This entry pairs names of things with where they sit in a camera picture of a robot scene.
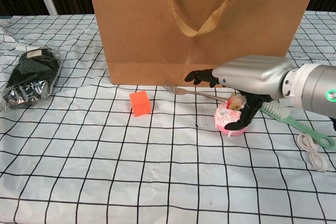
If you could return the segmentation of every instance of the ribbon handle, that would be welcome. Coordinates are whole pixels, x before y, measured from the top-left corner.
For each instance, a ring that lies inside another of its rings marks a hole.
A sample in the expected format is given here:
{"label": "ribbon handle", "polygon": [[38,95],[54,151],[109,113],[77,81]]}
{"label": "ribbon handle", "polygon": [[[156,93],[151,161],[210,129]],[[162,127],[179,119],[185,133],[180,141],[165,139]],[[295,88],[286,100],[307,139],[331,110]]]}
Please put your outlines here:
{"label": "ribbon handle", "polygon": [[218,9],[216,9],[209,18],[203,23],[203,25],[200,27],[199,30],[194,30],[191,28],[187,23],[176,13],[176,10],[174,8],[173,0],[168,0],[169,5],[173,11],[173,15],[175,17],[177,26],[181,30],[184,35],[188,37],[195,37],[197,35],[203,35],[203,34],[208,34],[211,31],[213,31],[220,20],[220,17],[222,16],[229,0],[225,0]]}

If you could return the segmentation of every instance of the white tablecloth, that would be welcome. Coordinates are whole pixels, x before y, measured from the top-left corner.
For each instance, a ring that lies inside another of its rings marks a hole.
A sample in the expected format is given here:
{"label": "white tablecloth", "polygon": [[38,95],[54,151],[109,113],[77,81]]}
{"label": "white tablecloth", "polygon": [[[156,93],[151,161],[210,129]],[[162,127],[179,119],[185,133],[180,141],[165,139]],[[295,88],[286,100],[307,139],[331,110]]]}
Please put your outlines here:
{"label": "white tablecloth", "polygon": [[[263,113],[229,138],[210,124],[214,100],[112,85],[93,15],[0,20],[0,87],[19,54],[44,45],[65,52],[54,94],[0,112],[2,223],[335,223],[335,150],[319,147],[328,171],[316,172],[300,132]],[[335,49],[336,13],[306,12],[287,57],[336,65]],[[135,118],[139,90],[153,113]],[[336,136],[325,116],[291,114]]]}

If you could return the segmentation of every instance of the metal fork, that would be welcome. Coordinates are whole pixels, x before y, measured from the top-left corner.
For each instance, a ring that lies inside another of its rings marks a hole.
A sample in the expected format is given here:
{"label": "metal fork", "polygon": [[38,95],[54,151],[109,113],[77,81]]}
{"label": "metal fork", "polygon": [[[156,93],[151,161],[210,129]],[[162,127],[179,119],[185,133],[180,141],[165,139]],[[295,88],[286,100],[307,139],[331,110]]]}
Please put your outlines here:
{"label": "metal fork", "polygon": [[165,83],[165,85],[163,85],[163,87],[165,89],[167,89],[167,91],[169,91],[172,94],[178,94],[178,95],[181,95],[181,94],[198,94],[198,95],[202,95],[204,97],[209,97],[209,98],[212,98],[212,99],[216,99],[216,100],[222,101],[222,102],[227,101],[227,98],[224,98],[224,97],[216,97],[214,95],[210,95],[210,94],[206,94],[206,93],[189,91],[189,90],[186,90],[186,89],[178,88],[174,85],[171,85],[170,83],[168,83],[166,81],[164,83]]}

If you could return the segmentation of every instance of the silver robotic arm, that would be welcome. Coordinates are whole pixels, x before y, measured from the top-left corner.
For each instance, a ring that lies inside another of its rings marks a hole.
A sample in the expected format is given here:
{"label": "silver robotic arm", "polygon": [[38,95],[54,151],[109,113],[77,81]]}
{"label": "silver robotic arm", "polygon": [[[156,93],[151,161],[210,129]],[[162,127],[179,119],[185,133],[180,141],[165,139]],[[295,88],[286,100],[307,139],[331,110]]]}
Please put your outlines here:
{"label": "silver robotic arm", "polygon": [[227,124],[227,130],[246,127],[264,102],[282,98],[289,98],[294,107],[336,118],[336,67],[332,66],[305,64],[296,70],[286,58],[249,55],[215,69],[192,71],[185,81],[207,81],[210,87],[221,84],[246,97],[240,119]]}

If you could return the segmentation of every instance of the white cable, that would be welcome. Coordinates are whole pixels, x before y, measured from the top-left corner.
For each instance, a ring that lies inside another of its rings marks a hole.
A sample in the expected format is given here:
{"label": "white cable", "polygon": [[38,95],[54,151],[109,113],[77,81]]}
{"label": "white cable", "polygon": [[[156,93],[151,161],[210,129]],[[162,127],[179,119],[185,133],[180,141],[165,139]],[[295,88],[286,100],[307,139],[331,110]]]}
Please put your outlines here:
{"label": "white cable", "polygon": [[309,158],[312,166],[319,172],[325,172],[328,169],[328,164],[317,150],[317,144],[308,134],[298,135],[296,141],[299,147],[309,153]]}

